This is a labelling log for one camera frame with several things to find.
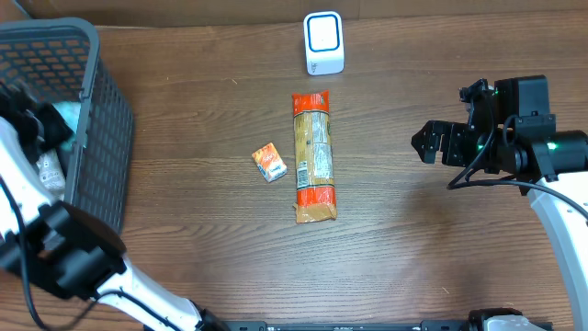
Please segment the orange spaghetti packet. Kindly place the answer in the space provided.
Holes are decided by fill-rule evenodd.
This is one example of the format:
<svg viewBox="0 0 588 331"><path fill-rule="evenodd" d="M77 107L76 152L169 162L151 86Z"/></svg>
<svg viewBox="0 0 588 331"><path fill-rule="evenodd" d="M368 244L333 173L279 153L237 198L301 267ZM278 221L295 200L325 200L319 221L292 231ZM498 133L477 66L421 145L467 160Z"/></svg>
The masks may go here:
<svg viewBox="0 0 588 331"><path fill-rule="evenodd" d="M298 224L337 217L329 96L292 96Z"/></svg>

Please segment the small orange carton box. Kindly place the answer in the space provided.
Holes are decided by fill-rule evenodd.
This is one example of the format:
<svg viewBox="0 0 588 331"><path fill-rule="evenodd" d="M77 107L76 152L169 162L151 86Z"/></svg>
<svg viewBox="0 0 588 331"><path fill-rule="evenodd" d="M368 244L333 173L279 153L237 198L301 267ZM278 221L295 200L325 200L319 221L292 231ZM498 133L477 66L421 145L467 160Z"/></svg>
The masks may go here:
<svg viewBox="0 0 588 331"><path fill-rule="evenodd" d="M267 182L275 181L288 172L287 165L272 143L268 143L252 153L252 158Z"/></svg>

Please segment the teal tissue packet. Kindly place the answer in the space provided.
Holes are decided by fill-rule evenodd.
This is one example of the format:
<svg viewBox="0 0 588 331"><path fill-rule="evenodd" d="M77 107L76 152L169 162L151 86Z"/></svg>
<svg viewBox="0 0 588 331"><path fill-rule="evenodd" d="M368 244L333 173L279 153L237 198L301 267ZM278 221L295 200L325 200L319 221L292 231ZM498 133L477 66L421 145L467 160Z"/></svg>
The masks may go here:
<svg viewBox="0 0 588 331"><path fill-rule="evenodd" d="M56 127L58 143L55 150L71 152L76 140L76 132L81 115L81 103L62 101L53 103L52 106L59 114Z"/></svg>

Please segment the white tube gold cap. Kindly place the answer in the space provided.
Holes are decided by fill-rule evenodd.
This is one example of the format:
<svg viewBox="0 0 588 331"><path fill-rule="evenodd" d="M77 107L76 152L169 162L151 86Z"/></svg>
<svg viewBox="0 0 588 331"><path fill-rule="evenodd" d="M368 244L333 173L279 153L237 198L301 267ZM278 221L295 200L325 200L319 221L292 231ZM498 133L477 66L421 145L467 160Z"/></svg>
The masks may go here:
<svg viewBox="0 0 588 331"><path fill-rule="evenodd" d="M45 187L53 196L63 200L66 187L65 175L55 150L50 150L42 154L37 161L39 169L39 178Z"/></svg>

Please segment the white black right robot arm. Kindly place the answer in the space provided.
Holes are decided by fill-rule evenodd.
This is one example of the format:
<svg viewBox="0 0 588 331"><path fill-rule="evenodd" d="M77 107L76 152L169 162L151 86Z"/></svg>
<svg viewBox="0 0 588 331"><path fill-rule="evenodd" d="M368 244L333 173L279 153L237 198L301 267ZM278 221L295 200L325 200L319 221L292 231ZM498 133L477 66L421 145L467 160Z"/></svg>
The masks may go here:
<svg viewBox="0 0 588 331"><path fill-rule="evenodd" d="M587 327L587 135L558 131L544 75L459 90L465 123L429 120L411 139L425 164L461 171L448 189L514 186L528 197L558 262L574 327Z"/></svg>

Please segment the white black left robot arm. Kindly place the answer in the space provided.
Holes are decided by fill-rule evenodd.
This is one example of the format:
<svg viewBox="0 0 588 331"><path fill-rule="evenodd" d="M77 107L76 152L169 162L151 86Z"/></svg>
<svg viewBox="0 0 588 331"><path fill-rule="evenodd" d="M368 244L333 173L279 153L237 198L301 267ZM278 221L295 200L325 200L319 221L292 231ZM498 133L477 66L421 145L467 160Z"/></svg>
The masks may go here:
<svg viewBox="0 0 588 331"><path fill-rule="evenodd" d="M2 86L1 267L22 279L33 321L49 329L33 302L37 286L60 299L109 305L147 330L226 329L213 313L133 266L109 226L47 190L35 163L72 133L53 105Z"/></svg>

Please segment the white barcode scanner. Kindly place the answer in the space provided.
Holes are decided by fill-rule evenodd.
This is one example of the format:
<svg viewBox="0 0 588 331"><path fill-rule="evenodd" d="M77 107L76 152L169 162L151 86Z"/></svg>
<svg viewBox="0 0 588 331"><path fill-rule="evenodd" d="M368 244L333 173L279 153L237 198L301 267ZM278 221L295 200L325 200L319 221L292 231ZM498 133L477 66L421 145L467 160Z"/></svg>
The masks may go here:
<svg viewBox="0 0 588 331"><path fill-rule="evenodd" d="M308 14L303 20L309 75L339 74L345 68L343 21L334 11Z"/></svg>

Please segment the grey plastic mesh basket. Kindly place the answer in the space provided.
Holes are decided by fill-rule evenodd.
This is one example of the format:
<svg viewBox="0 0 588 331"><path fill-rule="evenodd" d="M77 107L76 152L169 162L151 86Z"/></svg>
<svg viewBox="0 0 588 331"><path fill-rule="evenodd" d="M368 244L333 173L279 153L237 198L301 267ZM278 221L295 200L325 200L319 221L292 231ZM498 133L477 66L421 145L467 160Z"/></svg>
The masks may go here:
<svg viewBox="0 0 588 331"><path fill-rule="evenodd" d="M38 102L80 103L64 199L120 233L135 123L100 58L95 27L77 17L2 24L1 80Z"/></svg>

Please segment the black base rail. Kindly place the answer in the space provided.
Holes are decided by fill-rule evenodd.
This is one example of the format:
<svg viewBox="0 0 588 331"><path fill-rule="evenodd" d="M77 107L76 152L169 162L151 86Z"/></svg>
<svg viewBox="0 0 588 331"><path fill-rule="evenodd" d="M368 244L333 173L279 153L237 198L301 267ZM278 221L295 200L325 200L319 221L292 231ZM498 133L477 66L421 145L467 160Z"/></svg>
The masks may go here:
<svg viewBox="0 0 588 331"><path fill-rule="evenodd" d="M227 321L230 331L466 331L466 321L424 320L404 324L268 324L263 321Z"/></svg>

